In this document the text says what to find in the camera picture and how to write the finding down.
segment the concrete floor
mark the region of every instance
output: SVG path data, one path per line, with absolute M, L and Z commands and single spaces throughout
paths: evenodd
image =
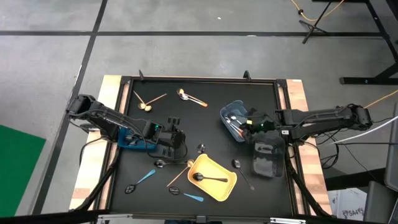
M 398 22 L 385 1 L 372 0 L 393 40 Z M 92 30 L 100 0 L 0 0 L 0 30 Z M 324 3 L 297 0 L 308 17 Z M 306 31 L 289 0 L 113 0 L 100 30 Z M 319 23 L 330 32 L 377 27 L 364 4 L 344 3 Z M 342 86 L 338 78 L 373 77 L 392 65 L 380 38 L 301 37 L 97 37 L 80 93 L 98 96 L 102 76 L 147 75 L 302 79 L 309 108 L 367 105 L 396 86 Z M 80 67 L 88 37 L 0 36 L 0 123 L 47 139 L 17 214 L 30 213 L 51 145 Z M 398 95 L 370 108 L 372 118 L 390 117 Z M 383 128 L 359 141 L 388 141 Z M 354 131 L 337 134 L 338 139 Z M 67 211 L 86 134 L 70 126 L 43 212 Z M 384 167 L 386 146 L 350 146 L 367 169 Z M 322 157 L 334 148 L 321 146 Z M 335 168 L 350 174 L 363 168 L 342 149 Z M 325 176 L 333 175 L 325 171 Z

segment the wooden table frame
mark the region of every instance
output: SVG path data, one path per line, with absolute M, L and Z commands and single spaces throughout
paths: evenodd
M 184 78 L 208 78 L 208 77 L 184 77 Z M 245 81 L 246 79 L 237 78 L 237 82 Z M 125 105 L 130 97 L 129 86 L 130 82 L 125 77 L 119 75 L 105 75 L 103 78 L 102 86 L 99 92 L 98 101 L 102 102 L 105 106 L 118 110 L 121 113 L 125 112 Z M 305 93 L 301 80 L 282 80 L 278 82 L 280 106 L 282 109 L 292 108 L 302 111 L 307 111 L 307 101 L 305 99 Z M 99 138 L 100 132 L 91 132 L 88 135 L 87 142 Z M 315 140 L 310 138 L 307 140 L 310 143 L 315 144 Z M 83 203 L 84 199 L 90 194 L 94 189 L 95 185 L 98 183 L 101 174 L 104 172 L 103 167 L 107 167 L 113 160 L 113 156 L 116 152 L 117 144 L 107 144 L 106 141 L 100 140 L 93 144 L 86 146 L 83 153 L 83 158 L 81 161 L 80 169 L 78 172 L 75 189 L 73 191 L 72 199 L 70 202 L 70 209 L 78 207 Z M 106 157 L 106 151 L 110 150 L 110 154 Z M 321 205 L 322 209 L 331 214 L 331 208 L 329 203 L 329 198 L 326 190 L 325 180 L 323 178 L 323 172 L 318 156 L 318 151 L 311 145 L 305 144 L 299 146 L 298 159 L 301 163 L 299 170 L 303 172 L 300 173 L 305 180 L 305 185 L 307 189 L 311 192 L 315 200 Z M 292 155 L 293 149 L 289 148 L 289 153 Z M 292 163 L 297 170 L 296 160 L 293 158 Z M 96 201 L 93 205 L 96 205 L 99 209 L 105 209 L 107 207 L 108 201 L 108 191 L 110 187 L 110 180 L 107 181 L 101 193 L 101 200 Z M 296 184 L 294 184 L 295 199 L 297 201 L 297 213 L 305 214 L 308 210 L 308 204 L 305 205 L 300 190 Z

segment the wooden board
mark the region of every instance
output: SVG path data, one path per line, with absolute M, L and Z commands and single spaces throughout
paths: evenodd
M 118 97 L 118 91 L 120 86 L 121 76 L 105 75 L 103 83 L 100 89 L 98 101 L 104 103 L 105 106 L 114 108 L 116 104 L 116 98 Z M 307 101 L 305 99 L 305 93 L 301 80 L 287 80 L 287 87 L 289 92 L 290 104 L 292 109 L 298 109 L 307 111 Z M 124 112 L 124 105 L 126 103 L 128 93 L 128 84 L 124 86 L 123 95 L 121 99 L 121 106 L 119 112 Z M 285 108 L 285 101 L 283 96 L 282 88 L 279 89 L 280 99 L 282 108 Z M 100 136 L 99 133 L 90 133 L 87 141 L 91 141 Z M 308 142 L 314 143 L 314 139 L 308 139 Z M 104 153 L 106 149 L 105 141 L 98 141 L 90 146 L 87 146 L 83 154 L 80 170 L 76 180 L 75 190 L 72 195 L 72 201 L 70 208 L 76 208 L 79 206 L 84 199 L 90 194 L 95 185 L 100 179 L 101 166 L 104 160 Z M 116 144 L 111 147 L 111 156 L 109 157 L 109 163 L 112 161 L 114 152 L 116 150 Z M 299 147 L 300 157 L 303 167 L 303 173 L 305 178 L 305 184 L 315 200 L 322 206 L 322 208 L 331 213 L 329 204 L 329 198 L 326 191 L 325 180 L 323 178 L 323 172 L 318 157 L 318 151 L 311 145 L 304 145 Z M 105 185 L 101 201 L 99 204 L 100 208 L 105 208 L 106 199 L 108 196 L 109 181 Z M 297 198 L 298 211 L 304 214 L 302 197 L 299 188 L 295 184 L 295 192 Z

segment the green mat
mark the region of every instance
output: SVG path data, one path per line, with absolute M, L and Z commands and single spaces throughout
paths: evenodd
M 0 125 L 0 217 L 14 216 L 45 139 Z

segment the yellow tray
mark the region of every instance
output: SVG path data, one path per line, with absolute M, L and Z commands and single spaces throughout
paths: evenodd
M 192 177 L 194 173 L 201 173 L 205 177 L 227 178 L 228 182 L 204 179 L 195 181 Z M 208 193 L 219 202 L 225 201 L 236 184 L 237 176 L 211 160 L 206 154 L 198 156 L 191 169 L 188 171 L 188 180 L 197 187 Z

